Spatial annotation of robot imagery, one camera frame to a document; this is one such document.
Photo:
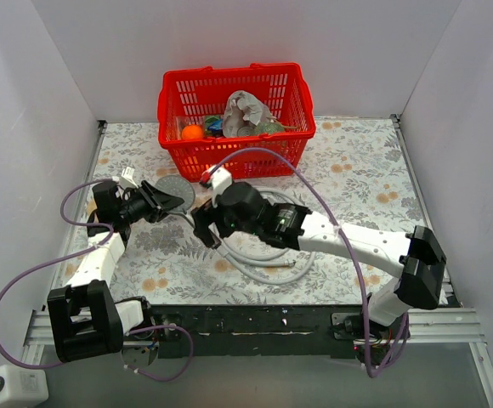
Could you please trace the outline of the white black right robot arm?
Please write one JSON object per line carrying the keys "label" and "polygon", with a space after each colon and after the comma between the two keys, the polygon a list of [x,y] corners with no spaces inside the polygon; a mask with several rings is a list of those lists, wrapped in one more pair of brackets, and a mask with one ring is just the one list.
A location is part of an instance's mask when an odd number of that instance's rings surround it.
{"label": "white black right robot arm", "polygon": [[351,334],[380,337],[410,309],[439,306],[446,256],[427,227],[405,233],[335,224],[328,216],[290,200],[271,201],[247,182],[213,192],[210,199],[180,216],[211,249],[241,232],[274,248],[348,258],[355,266],[369,264],[390,275],[378,292],[361,293],[360,314],[343,322]]}

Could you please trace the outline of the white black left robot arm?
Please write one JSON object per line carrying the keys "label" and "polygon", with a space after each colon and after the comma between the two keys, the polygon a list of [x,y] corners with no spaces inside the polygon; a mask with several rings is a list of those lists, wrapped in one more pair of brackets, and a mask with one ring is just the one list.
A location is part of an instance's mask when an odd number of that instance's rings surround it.
{"label": "white black left robot arm", "polygon": [[156,328],[145,297],[116,301],[109,285],[131,234],[140,220],[163,220],[184,199],[158,190],[150,183],[108,178],[91,184],[96,208],[83,223],[89,252],[77,272],[47,298],[56,353],[67,363],[122,350],[130,333],[149,338]]}

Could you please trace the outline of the grey shower head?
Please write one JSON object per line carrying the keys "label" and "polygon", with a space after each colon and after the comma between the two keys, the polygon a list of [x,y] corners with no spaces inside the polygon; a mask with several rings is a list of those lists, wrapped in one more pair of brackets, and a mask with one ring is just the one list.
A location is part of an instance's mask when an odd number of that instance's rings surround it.
{"label": "grey shower head", "polygon": [[196,199],[196,192],[193,185],[185,178],[175,174],[167,175],[156,181],[156,188],[171,196],[177,196],[184,200],[184,203],[174,208],[169,214],[184,219],[191,227],[194,227],[190,209]]}

